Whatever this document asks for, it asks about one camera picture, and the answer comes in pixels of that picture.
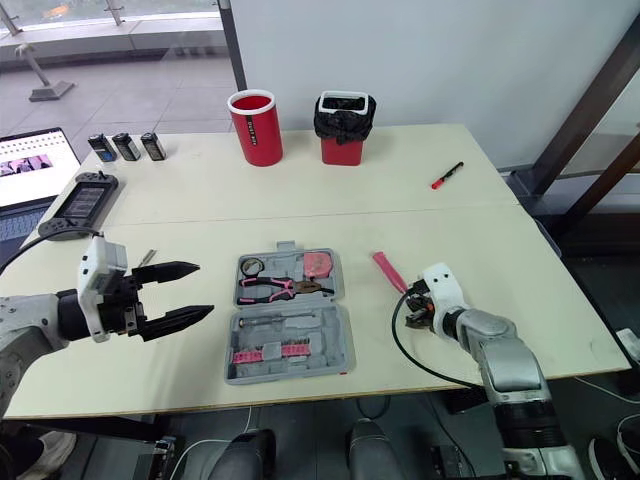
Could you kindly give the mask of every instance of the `shoe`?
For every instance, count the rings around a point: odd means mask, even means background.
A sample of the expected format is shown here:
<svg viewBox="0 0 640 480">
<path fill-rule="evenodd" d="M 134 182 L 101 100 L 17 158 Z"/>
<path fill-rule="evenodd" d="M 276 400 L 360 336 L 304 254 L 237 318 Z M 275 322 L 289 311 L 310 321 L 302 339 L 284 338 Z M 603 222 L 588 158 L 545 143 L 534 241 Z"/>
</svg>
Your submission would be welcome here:
<svg viewBox="0 0 640 480">
<path fill-rule="evenodd" d="M 17 480 L 43 480 L 57 472 L 76 446 L 74 433 L 49 432 L 40 437 L 44 450 L 40 458 Z"/>
<path fill-rule="evenodd" d="M 635 480 L 637 478 L 618 449 L 602 438 L 594 438 L 589 443 L 589 463 L 598 480 Z"/>
</svg>

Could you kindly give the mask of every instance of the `black plastic bag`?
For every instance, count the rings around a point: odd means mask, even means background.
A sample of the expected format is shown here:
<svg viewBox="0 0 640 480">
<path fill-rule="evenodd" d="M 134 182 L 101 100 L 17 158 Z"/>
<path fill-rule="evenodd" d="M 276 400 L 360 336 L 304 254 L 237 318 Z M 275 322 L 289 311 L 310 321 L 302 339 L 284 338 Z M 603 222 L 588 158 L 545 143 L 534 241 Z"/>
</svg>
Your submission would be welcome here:
<svg viewBox="0 0 640 480">
<path fill-rule="evenodd" d="M 331 99 L 334 104 L 329 108 L 348 108 L 360 110 L 364 105 L 358 105 L 361 99 Z M 335 113 L 318 111 L 320 99 L 316 101 L 313 126 L 320 138 L 335 138 L 338 145 L 349 142 L 362 142 L 367 139 L 373 127 L 373 116 L 376 113 L 376 101 L 369 95 L 369 109 L 365 115 L 358 115 L 349 110 L 338 110 Z"/>
</svg>

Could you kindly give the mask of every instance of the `pink screwdriver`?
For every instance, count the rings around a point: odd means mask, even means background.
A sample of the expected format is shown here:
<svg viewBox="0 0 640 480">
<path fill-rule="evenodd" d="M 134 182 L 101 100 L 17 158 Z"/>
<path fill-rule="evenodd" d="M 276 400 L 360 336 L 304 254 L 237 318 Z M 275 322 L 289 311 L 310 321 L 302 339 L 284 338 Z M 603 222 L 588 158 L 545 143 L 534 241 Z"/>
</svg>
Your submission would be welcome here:
<svg viewBox="0 0 640 480">
<path fill-rule="evenodd" d="M 384 252 L 374 253 L 373 261 L 378 264 L 378 266 L 382 270 L 382 273 L 385 274 L 385 276 L 391 282 L 391 285 L 393 285 L 396 290 L 398 290 L 400 293 L 405 293 L 409 289 L 409 287 L 407 287 L 407 284 L 404 283 L 404 280 L 402 279 L 400 274 L 396 271 L 395 268 L 393 268 L 393 265 L 391 265 L 389 260 L 387 260 Z"/>
</svg>

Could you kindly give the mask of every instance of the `laptop keyboard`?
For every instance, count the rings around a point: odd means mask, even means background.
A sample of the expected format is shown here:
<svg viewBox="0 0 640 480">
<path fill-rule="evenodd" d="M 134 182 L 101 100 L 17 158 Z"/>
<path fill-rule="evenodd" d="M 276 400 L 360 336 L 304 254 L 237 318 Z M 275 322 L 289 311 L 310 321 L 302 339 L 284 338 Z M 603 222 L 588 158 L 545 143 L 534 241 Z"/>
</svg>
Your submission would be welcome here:
<svg viewBox="0 0 640 480">
<path fill-rule="evenodd" d="M 46 211 L 47 209 L 43 208 L 15 216 L 0 217 L 0 242 L 28 236 Z"/>
</svg>

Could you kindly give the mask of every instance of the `table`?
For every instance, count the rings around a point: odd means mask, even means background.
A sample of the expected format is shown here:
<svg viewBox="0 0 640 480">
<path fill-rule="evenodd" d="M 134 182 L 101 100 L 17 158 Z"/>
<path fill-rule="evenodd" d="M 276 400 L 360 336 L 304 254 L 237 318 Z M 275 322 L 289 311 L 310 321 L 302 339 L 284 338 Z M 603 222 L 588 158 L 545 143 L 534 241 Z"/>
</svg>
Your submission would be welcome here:
<svg viewBox="0 0 640 480">
<path fill-rule="evenodd" d="M 150 318 L 189 304 L 214 303 L 216 310 L 157 341 L 112 337 L 96 345 L 86 339 L 38 360 L 7 417 L 186 411 L 453 387 L 412 366 L 395 348 L 390 315 L 398 293 L 371 260 L 376 250 L 385 251 L 408 281 L 433 263 L 447 262 L 469 304 L 517 324 L 548 377 L 628 368 L 464 127 L 376 129 L 357 168 L 321 164 L 311 132 L 283 133 L 286 159 L 266 169 L 243 163 L 234 134 L 161 140 L 170 155 L 165 162 L 143 157 L 108 166 L 126 185 L 104 231 L 109 241 L 126 245 L 130 265 L 149 248 L 158 250 L 157 262 L 201 265 L 180 281 L 145 286 L 140 296 Z M 459 160 L 464 168 L 433 192 L 431 181 Z M 82 166 L 92 168 L 93 159 Z M 170 178 L 185 188 L 171 190 Z M 339 303 L 349 312 L 355 367 L 347 375 L 227 385 L 223 360 L 235 312 L 237 258 L 273 250 L 279 240 L 330 247 L 340 256 L 346 295 Z M 33 249 L 7 270 L 0 290 L 16 295 L 74 287 L 86 246 L 72 241 Z M 480 382 L 476 365 L 456 345 L 427 331 L 400 328 L 400 335 L 432 368 Z"/>
</svg>

